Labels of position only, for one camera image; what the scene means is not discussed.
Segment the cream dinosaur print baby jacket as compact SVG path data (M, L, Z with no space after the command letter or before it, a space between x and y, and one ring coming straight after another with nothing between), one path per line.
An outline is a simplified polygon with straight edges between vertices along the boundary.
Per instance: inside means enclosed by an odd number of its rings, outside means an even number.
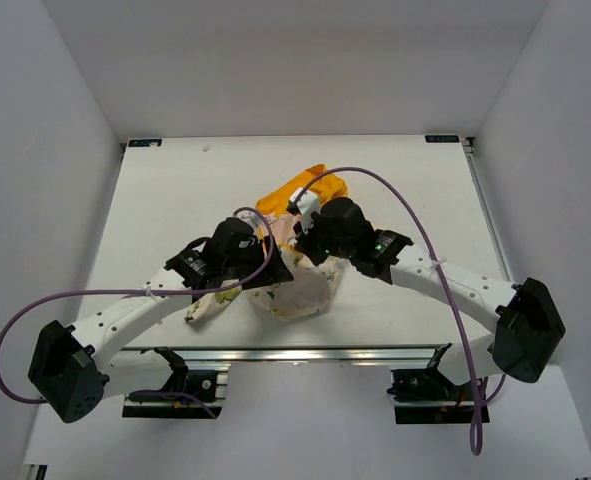
M281 259L293 274L293 280L250 290L236 287L207 294L189 306L185 315L186 322L212 318L241 295L254 306L281 320L315 314L331 303L347 262L330 256L322 264L315 266L307 257L297 252L294 232L297 218L287 212L288 201L296 191L326 170L324 164L309 167L255 204L255 209L268 220Z

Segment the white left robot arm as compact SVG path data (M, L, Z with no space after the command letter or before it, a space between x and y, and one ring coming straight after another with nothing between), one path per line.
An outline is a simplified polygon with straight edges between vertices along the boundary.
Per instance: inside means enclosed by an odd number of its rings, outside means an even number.
M266 217L242 207L211 236L167 260L144 285L119 291L114 304L68 326L53 321L43 327L28 378L65 423L82 419L112 396L187 397L182 357L167 346L137 354L125 346L208 294L292 278Z

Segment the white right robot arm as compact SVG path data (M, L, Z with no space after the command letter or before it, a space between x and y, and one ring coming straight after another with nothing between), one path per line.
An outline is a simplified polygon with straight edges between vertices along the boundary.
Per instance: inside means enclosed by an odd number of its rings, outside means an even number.
M566 333L548 288L536 279L514 284L439 263L410 238L374 228L347 197L321 203L316 194L297 190L287 210L300 218L295 248L314 265L330 256L344 259L366 277L455 305L486 329L470 343L435 352L426 384L438 398L452 397L472 373L537 382Z

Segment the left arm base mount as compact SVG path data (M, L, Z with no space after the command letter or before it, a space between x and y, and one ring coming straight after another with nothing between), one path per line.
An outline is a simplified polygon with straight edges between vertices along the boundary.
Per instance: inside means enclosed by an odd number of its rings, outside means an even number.
M188 368L173 374L155 394L131 393L123 403L123 418L215 420L227 395L228 370Z

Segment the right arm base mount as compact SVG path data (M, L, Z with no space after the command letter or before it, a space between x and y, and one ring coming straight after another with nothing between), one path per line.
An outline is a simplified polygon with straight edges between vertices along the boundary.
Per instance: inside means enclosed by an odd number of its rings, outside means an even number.
M430 369L391 368L386 390L397 425L463 425L473 420L471 382L453 385Z

